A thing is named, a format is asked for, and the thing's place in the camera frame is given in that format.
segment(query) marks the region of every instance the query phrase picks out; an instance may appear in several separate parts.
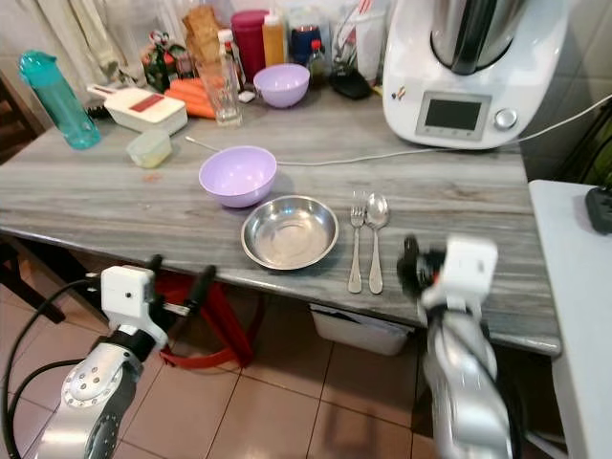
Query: teal water bottle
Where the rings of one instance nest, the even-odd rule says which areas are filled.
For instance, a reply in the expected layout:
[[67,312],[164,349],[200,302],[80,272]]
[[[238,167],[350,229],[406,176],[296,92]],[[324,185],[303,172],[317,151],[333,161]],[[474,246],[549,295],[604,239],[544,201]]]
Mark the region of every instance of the teal water bottle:
[[57,68],[54,56],[26,51],[21,55],[19,70],[72,148],[89,148],[99,142],[96,125]]

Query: table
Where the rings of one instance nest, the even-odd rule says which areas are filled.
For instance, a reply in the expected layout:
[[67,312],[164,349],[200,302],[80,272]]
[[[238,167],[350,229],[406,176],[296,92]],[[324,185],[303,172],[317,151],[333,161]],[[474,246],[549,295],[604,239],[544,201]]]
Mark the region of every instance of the table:
[[530,190],[548,265],[563,353],[553,381],[570,457],[610,457],[612,235],[591,227],[591,186],[534,181]]
[[[125,154],[137,133],[108,121],[102,142],[69,148],[52,129],[0,167],[0,231],[66,248],[165,265],[194,273],[219,267],[219,279],[405,324],[421,324],[401,290],[396,261],[413,232],[423,246],[443,246],[450,232],[489,237],[499,246],[492,295],[483,314],[493,340],[554,355],[560,351],[555,309],[536,233],[525,170],[516,146],[486,152],[414,153],[377,161],[320,167],[280,166],[271,198],[313,196],[340,221],[336,247],[321,262],[274,273],[243,253],[240,229],[251,209],[220,208],[201,189],[198,169],[215,147],[255,144],[279,161],[329,161],[421,148],[386,125],[377,96],[361,101],[331,90],[310,92],[298,106],[275,110],[255,101],[243,126],[220,128],[191,120],[172,138],[174,154],[156,170]],[[372,232],[361,230],[361,294],[347,292],[353,231],[353,190],[387,197],[391,219],[381,231],[384,290],[367,289]]]

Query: fork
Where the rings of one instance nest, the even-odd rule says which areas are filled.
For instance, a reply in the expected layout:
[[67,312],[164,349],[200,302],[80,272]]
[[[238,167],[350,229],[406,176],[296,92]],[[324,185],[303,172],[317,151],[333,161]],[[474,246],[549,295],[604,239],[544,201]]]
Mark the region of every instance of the fork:
[[348,291],[351,294],[361,292],[361,273],[360,273],[360,228],[365,219],[365,201],[358,200],[357,193],[353,192],[354,205],[351,207],[351,225],[355,229],[355,247],[353,248],[353,265],[351,275],[348,278]]

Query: red bottle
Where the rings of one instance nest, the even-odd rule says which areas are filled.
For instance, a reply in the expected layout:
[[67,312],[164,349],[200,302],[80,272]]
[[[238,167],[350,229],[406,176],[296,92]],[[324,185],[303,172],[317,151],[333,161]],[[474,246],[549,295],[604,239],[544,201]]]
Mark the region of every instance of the red bottle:
[[231,17],[231,29],[240,51],[240,59],[248,82],[257,72],[266,67],[262,26],[266,10],[237,12]]

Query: wall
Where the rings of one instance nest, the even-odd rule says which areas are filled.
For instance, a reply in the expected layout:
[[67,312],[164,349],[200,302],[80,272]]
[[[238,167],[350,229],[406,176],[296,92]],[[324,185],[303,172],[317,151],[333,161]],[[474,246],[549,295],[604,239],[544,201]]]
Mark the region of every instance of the wall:
[[[612,3],[609,0],[569,1],[570,24],[557,71],[523,135],[565,120],[612,93]],[[525,142],[522,148],[528,177],[551,177],[594,118],[591,113]]]
[[[284,4],[295,0],[277,0]],[[302,0],[325,5],[340,0]],[[570,25],[557,71],[525,134],[564,120],[612,93],[612,3],[609,0],[569,0]],[[232,0],[236,10],[267,8],[270,0]],[[19,80],[16,60],[25,49],[45,47],[33,22],[18,7],[18,0],[0,0],[0,70],[45,125],[49,118],[29,89]],[[574,149],[593,120],[586,116],[541,138],[523,144],[530,179],[550,177]]]

